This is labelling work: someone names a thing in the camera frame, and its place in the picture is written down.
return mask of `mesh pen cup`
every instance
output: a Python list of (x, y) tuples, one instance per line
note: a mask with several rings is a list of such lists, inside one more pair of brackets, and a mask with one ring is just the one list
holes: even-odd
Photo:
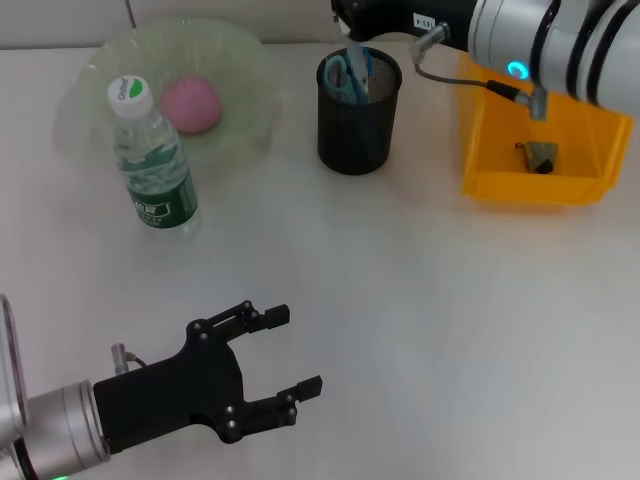
[(402, 71), (397, 62), (380, 50), (369, 48), (373, 71), (369, 75), (369, 103), (355, 105), (327, 90), (327, 56), (316, 73), (318, 82), (318, 154), (338, 173), (363, 175), (380, 168), (389, 157)]

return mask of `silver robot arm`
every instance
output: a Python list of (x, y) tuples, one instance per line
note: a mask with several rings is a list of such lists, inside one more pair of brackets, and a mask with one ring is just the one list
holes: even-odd
[(640, 8), (636, 0), (332, 0), (357, 41), (387, 32), (424, 35), (540, 90), (640, 116)]

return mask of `robotic arm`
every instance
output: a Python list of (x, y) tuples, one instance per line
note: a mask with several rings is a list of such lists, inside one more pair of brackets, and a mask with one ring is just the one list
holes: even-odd
[(609, 110), (640, 116), (640, 8), (636, 0), (332, 0), (350, 37), (422, 36), (484, 67)]
[(115, 377), (93, 388), (84, 381), (28, 398), (11, 308), (3, 295), (0, 303), (0, 480), (60, 479), (193, 424), (234, 443), (294, 425), (296, 402), (322, 391), (322, 379), (314, 377), (274, 397), (245, 401), (228, 342), (289, 323), (286, 305), (260, 313), (246, 301), (191, 322), (174, 357), (128, 372), (116, 348)]

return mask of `yellow storage tray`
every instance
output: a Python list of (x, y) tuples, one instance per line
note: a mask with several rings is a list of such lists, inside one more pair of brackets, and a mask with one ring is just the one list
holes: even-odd
[[(497, 80), (531, 91), (531, 85), (475, 65), (461, 55), (458, 77)], [(529, 119), (527, 108), (486, 90), (457, 87), (464, 155), (463, 193), (483, 200), (587, 205), (618, 180), (633, 119), (568, 96), (551, 94), (546, 122)], [(558, 144), (554, 171), (529, 172), (516, 143)]]

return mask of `blue led light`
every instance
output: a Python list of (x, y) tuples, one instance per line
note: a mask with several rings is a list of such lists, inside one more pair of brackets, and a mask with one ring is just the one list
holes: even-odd
[(516, 77), (518, 80), (526, 80), (529, 78), (529, 67), (522, 62), (511, 62), (507, 66), (509, 75)]

